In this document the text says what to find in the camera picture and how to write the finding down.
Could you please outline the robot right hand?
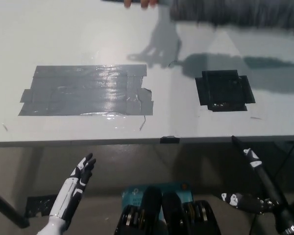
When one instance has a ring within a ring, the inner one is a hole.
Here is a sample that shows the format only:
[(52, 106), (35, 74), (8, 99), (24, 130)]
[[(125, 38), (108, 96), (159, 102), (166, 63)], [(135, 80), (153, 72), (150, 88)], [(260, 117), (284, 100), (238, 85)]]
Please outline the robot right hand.
[(271, 212), (275, 215), (291, 214), (292, 209), (290, 208), (286, 197), (266, 170), (262, 160), (251, 147), (244, 144), (236, 136), (232, 136), (231, 140), (243, 158), (247, 160), (248, 166), (258, 177), (265, 197), (259, 198), (255, 195), (238, 192), (223, 192), (220, 194), (219, 199), (244, 212), (255, 214)]

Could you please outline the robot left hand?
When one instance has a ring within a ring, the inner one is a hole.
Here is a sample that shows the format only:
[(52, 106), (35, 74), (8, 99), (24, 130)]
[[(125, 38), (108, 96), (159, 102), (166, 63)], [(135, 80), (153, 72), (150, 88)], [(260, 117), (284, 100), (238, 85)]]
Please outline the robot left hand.
[(65, 180), (50, 211), (50, 216), (70, 223), (92, 176), (96, 159), (90, 153), (84, 157)]

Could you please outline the person's bare hand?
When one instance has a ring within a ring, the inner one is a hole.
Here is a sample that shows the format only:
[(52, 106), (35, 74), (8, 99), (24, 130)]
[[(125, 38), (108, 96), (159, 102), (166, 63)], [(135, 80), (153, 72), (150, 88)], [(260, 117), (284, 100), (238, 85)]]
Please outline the person's bare hand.
[(159, 0), (124, 0), (123, 4), (125, 8), (129, 8), (133, 3), (139, 3), (142, 9), (147, 9), (148, 7), (154, 8)]

